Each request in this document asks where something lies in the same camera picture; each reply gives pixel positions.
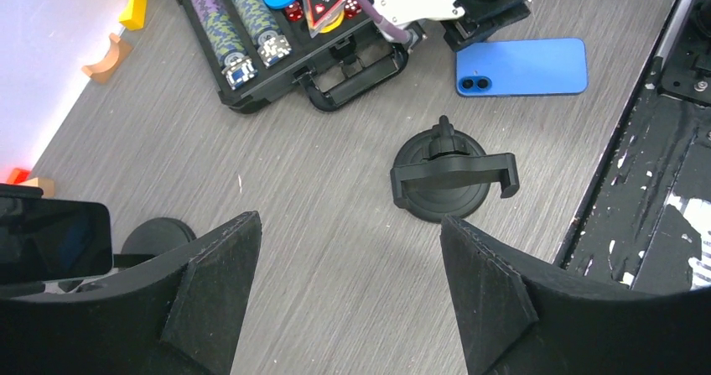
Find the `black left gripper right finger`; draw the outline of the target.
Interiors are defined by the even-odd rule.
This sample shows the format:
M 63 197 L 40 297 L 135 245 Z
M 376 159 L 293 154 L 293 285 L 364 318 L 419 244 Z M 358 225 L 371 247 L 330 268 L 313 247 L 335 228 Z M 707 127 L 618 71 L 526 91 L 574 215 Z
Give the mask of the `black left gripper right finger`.
M 707 374 L 710 291 L 654 295 L 534 258 L 455 216 L 440 243 L 470 374 Z

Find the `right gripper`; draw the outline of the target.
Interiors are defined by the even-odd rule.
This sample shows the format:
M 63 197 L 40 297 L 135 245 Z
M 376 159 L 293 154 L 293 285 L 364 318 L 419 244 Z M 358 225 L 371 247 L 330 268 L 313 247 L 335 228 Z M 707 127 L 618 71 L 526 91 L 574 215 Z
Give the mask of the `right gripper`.
M 453 52 L 488 39 L 498 30 L 527 18 L 529 0 L 456 0 L 464 13 L 441 23 L 444 40 Z

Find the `small-clamp black phone stand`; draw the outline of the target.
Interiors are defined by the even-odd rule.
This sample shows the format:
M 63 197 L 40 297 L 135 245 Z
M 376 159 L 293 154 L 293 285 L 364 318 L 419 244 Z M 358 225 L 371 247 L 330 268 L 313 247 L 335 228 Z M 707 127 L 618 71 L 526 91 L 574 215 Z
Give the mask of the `small-clamp black phone stand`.
M 520 189 L 514 154 L 487 154 L 445 115 L 405 142 L 390 178 L 394 205 L 432 223 L 447 215 L 470 216 L 484 203 L 493 183 L 500 186 L 502 199 Z

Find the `dark green-edged smartphone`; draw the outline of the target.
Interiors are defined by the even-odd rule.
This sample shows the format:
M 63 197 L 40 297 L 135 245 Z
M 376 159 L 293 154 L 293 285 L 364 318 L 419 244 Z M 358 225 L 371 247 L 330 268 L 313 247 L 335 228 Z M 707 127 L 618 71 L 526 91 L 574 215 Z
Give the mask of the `dark green-edged smartphone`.
M 102 203 L 43 198 L 1 186 L 1 285 L 97 277 L 113 268 L 111 217 Z

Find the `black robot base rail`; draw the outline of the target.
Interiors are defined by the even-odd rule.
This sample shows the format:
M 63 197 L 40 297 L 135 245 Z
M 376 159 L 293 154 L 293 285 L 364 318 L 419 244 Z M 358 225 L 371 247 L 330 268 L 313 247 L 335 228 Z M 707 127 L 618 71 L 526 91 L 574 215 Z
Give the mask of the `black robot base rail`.
M 555 263 L 650 294 L 710 285 L 710 0 L 676 0 Z

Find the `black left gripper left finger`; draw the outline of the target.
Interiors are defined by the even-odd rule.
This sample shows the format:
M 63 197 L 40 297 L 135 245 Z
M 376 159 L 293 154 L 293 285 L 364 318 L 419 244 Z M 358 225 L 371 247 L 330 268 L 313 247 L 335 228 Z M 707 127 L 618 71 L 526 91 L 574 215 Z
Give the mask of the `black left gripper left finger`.
M 2 373 L 229 373 L 261 240 L 248 211 L 82 292 L 3 299 Z

